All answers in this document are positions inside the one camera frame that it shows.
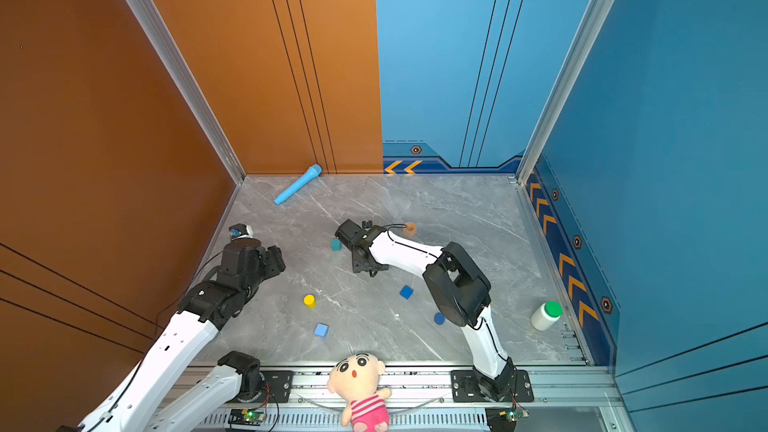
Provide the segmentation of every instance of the doll's head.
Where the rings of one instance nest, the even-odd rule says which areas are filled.
[[[347,402],[363,400],[376,393],[384,363],[375,355],[356,354],[342,360],[331,371],[328,391]]]

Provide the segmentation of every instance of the orange wall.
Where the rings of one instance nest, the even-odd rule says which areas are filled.
[[[29,257],[0,247],[0,416],[49,432],[150,346],[234,184],[125,0],[0,0],[0,24],[0,243]]]
[[[382,170],[376,0],[154,0],[248,173]]]

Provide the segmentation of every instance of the white bottle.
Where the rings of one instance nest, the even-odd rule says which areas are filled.
[[[540,331],[545,331],[557,322],[563,314],[563,308],[557,302],[545,302],[531,316],[531,324]]]

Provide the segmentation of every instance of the blue wall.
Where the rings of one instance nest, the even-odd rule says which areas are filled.
[[[764,424],[765,390],[740,391],[768,387],[768,326],[740,332],[768,320],[766,58],[768,0],[616,0],[544,148],[620,308],[640,432]]]
[[[376,0],[385,144],[453,167],[521,153],[588,2]]]

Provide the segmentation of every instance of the robotic arm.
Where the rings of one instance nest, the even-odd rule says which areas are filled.
[[[336,237],[352,252],[352,271],[368,271],[371,277],[389,265],[424,278],[438,310],[462,328],[472,350],[472,362],[480,391],[500,401],[510,392],[514,365],[498,340],[491,316],[491,283],[464,247],[450,242],[445,247],[423,245],[393,235],[388,228],[346,220]],[[449,273],[457,272],[451,280]]]
[[[285,270],[281,250],[277,246],[264,249],[250,226],[233,226],[230,237],[221,265],[186,293],[144,358],[78,427],[60,427],[60,432],[192,430],[227,400],[237,396],[248,401],[259,393],[264,380],[259,361],[229,352],[206,379],[155,413],[188,363],[230,318],[242,312],[259,284]]]

